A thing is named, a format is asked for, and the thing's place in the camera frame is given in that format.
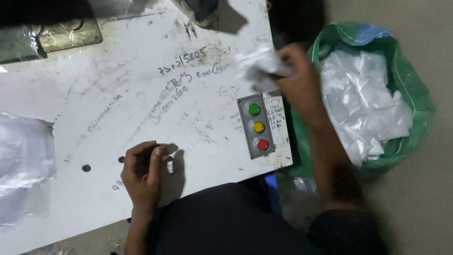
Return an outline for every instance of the black shirt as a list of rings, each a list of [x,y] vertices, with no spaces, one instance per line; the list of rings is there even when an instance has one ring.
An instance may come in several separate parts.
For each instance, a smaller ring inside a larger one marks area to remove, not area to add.
[[[208,188],[159,209],[148,239],[149,253],[159,255],[388,254],[368,213],[327,211],[305,234],[273,214],[267,197],[243,182]]]

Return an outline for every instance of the green sack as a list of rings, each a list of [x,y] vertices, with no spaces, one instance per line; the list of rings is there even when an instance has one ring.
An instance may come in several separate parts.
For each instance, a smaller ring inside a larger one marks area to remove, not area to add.
[[[391,32],[377,25],[341,22],[325,27],[307,52],[307,57],[312,60],[318,71],[320,48],[333,49],[341,41],[365,51],[383,51],[387,59],[389,80],[387,87],[392,93],[399,90],[404,101],[412,109],[414,124],[409,130],[410,136],[390,140],[380,159],[363,163],[360,169],[361,177],[376,177],[388,172],[407,158],[425,139],[435,107],[428,89],[418,77],[414,67],[403,56],[398,40]],[[290,130],[291,143],[296,146],[292,146],[294,164],[282,169],[282,172],[293,177],[313,177],[307,129],[294,109],[289,108],[287,113],[292,118],[292,122],[288,123],[288,127],[293,127],[293,130]]]

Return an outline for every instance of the red button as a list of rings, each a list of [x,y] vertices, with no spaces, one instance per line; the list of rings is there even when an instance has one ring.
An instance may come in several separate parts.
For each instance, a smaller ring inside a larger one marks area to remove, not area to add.
[[[267,149],[267,147],[269,146],[269,143],[266,140],[260,140],[257,145],[258,145],[258,149],[265,151]]]

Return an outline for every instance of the yellow button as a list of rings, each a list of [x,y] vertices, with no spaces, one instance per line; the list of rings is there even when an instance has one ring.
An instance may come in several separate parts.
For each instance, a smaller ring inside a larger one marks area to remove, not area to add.
[[[255,132],[257,133],[261,133],[264,131],[264,124],[261,123],[261,122],[256,122],[255,124],[253,124],[253,130],[255,130]]]

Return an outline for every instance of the screw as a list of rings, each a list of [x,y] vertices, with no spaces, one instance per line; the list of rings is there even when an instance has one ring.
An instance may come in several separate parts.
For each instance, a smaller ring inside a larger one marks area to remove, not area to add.
[[[84,165],[84,166],[82,166],[82,170],[84,172],[89,172],[91,170],[91,166],[90,165]]]

